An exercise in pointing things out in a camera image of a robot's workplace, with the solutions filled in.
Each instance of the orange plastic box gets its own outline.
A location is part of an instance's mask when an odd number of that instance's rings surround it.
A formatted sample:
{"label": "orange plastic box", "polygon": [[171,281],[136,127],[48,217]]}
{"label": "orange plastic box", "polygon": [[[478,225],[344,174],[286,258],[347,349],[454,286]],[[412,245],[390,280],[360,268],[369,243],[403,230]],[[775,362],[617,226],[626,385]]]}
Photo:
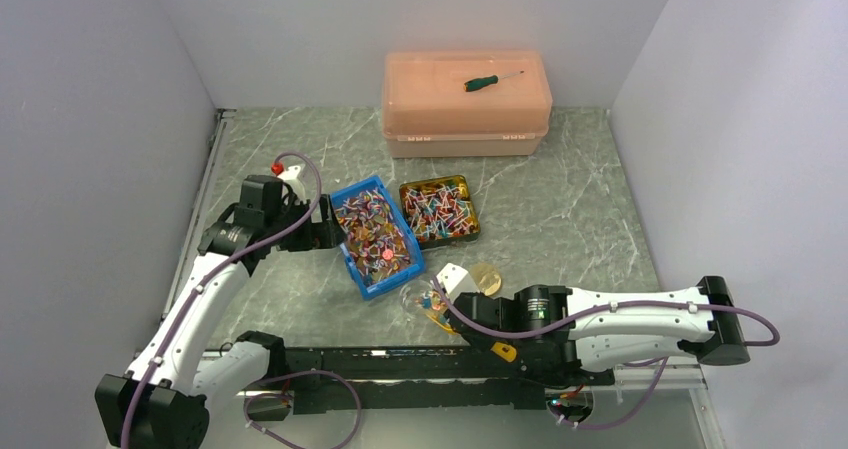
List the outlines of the orange plastic box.
{"label": "orange plastic box", "polygon": [[[478,77],[523,74],[475,92]],[[383,135],[392,157],[529,155],[548,133],[551,90],[532,51],[408,52],[386,57]]]}

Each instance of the green screwdriver handle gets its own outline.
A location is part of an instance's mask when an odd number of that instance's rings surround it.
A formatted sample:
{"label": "green screwdriver handle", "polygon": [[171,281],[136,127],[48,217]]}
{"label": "green screwdriver handle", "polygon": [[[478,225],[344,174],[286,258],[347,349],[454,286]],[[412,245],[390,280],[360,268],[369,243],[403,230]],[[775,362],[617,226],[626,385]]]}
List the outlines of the green screwdriver handle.
{"label": "green screwdriver handle", "polygon": [[498,76],[478,77],[465,83],[465,92],[474,92],[498,83]]}

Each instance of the plastic storage box lid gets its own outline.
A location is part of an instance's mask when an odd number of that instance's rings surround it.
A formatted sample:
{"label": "plastic storage box lid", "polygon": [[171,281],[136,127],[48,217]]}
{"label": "plastic storage box lid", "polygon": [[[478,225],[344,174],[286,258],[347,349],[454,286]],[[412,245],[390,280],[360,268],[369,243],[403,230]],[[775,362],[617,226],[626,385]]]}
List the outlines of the plastic storage box lid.
{"label": "plastic storage box lid", "polygon": [[[524,73],[465,92],[464,83],[471,79],[518,71]],[[383,132],[387,137],[517,129],[544,135],[552,102],[537,52],[411,52],[386,57]]]}

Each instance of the white wall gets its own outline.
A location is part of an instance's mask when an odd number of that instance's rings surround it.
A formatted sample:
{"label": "white wall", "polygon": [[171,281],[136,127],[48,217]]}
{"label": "white wall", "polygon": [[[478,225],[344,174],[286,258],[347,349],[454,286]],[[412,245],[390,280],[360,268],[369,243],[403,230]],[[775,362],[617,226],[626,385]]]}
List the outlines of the white wall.
{"label": "white wall", "polygon": [[559,105],[609,107],[666,0],[162,0],[219,107],[379,105],[397,50],[542,52]]}
{"label": "white wall", "polygon": [[157,0],[0,0],[0,447],[104,447],[214,108]]}
{"label": "white wall", "polygon": [[724,275],[782,329],[707,372],[730,447],[848,447],[846,15],[848,0],[669,0],[613,106],[662,285]]}

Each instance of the screwdriver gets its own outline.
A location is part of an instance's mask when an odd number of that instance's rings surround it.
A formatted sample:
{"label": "screwdriver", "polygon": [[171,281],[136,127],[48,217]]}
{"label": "screwdriver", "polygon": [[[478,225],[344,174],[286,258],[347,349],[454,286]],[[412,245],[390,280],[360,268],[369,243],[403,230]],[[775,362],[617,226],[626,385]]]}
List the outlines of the screwdriver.
{"label": "screwdriver", "polygon": [[512,74],[507,74],[505,76],[489,76],[489,77],[478,77],[477,79],[471,79],[470,81],[465,83],[465,92],[474,92],[483,89],[486,86],[491,86],[492,84],[497,84],[499,80],[506,79],[507,77],[517,76],[519,74],[524,74],[524,71],[513,72]]}

